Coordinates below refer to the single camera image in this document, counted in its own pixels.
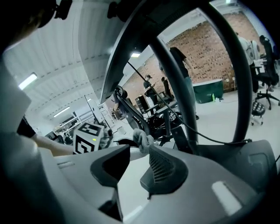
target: office chair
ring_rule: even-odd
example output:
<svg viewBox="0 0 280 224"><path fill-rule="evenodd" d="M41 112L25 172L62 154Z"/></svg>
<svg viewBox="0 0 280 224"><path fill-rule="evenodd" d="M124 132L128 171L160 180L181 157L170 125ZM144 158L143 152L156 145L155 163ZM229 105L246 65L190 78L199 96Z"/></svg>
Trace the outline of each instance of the office chair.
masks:
<svg viewBox="0 0 280 224"><path fill-rule="evenodd" d="M147 135L151 135L155 140L161 140L161 145L168 142L172 137L171 128L180 125L177 121L170 121L170 111L167 107L160 109L156 114L145 120L142 114L123 96L126 91L122 87L117 86L116 95L124 107L134 116L135 121L138 122L140 129Z"/></svg>
<svg viewBox="0 0 280 224"><path fill-rule="evenodd" d="M270 88L270 86L274 86L279 82L279 76L278 74L275 72L275 68L274 68L274 61L273 60L267 60L266 63L263 64L265 72L261 73L260 72L260 66L255 66L253 68L256 68L258 71L258 75L256 76L256 79L258 81L261 81L263 84L267 85L266 88L266 93L262 93L261 91L257 94L257 97L255 100L259 100L262 98L266 98L268 103L269 103L269 110L271 110L271 102L270 99L274 99L276 101L278 101L278 106L280 106L280 100L277 99L276 97L272 96L270 93L268 93L268 90Z"/></svg>

